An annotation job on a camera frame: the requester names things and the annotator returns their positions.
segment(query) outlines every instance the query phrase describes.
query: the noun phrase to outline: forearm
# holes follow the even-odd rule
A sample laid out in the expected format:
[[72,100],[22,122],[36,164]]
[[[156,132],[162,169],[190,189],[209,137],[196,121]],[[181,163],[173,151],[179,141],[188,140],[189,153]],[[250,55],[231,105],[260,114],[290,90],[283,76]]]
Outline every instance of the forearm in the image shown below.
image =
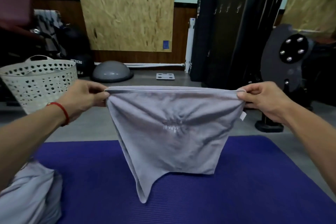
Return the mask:
[[336,194],[336,129],[297,104],[288,109],[285,120]]
[[64,121],[61,108],[49,105],[0,128],[0,191]]

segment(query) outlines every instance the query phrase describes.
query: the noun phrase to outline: blue sticker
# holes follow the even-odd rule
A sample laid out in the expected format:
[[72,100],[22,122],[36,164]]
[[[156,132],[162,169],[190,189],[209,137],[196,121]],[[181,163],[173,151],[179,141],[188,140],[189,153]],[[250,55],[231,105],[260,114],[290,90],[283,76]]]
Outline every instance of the blue sticker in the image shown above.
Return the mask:
[[169,49],[169,41],[163,41],[163,48]]

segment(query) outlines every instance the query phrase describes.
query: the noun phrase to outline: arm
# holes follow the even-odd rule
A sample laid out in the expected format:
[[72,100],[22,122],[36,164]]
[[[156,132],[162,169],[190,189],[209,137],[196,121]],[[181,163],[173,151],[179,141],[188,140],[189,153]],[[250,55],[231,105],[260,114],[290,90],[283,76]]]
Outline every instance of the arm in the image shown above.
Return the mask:
[[274,82],[243,87],[238,98],[249,102],[275,122],[286,125],[305,146],[325,181],[336,195],[336,130],[319,116],[290,100]]
[[[92,106],[104,106],[109,94],[107,87],[96,83],[77,80],[57,100],[68,112],[70,121]],[[35,150],[65,122],[62,109],[49,105],[0,128],[0,191],[20,170]]]

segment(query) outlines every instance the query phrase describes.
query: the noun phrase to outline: hand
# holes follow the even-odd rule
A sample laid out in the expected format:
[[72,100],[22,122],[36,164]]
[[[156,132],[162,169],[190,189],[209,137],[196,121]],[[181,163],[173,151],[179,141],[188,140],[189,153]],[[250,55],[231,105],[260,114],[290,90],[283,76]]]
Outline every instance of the hand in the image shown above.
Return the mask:
[[98,82],[76,80],[56,102],[68,112],[70,121],[74,121],[93,106],[106,106],[105,99],[110,94],[105,89],[107,87]]
[[274,122],[286,125],[284,116],[296,103],[274,82],[252,83],[242,89],[246,92],[238,92],[237,96],[247,102],[245,107],[259,109]]

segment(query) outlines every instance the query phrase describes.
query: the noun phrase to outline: gray balance ball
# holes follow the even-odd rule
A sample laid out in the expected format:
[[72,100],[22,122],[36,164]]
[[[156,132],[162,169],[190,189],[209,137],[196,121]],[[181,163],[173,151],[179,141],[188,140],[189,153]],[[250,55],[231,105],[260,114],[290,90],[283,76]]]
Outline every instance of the gray balance ball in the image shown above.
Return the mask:
[[100,63],[92,73],[95,82],[122,82],[133,77],[129,68],[119,61],[105,61]]

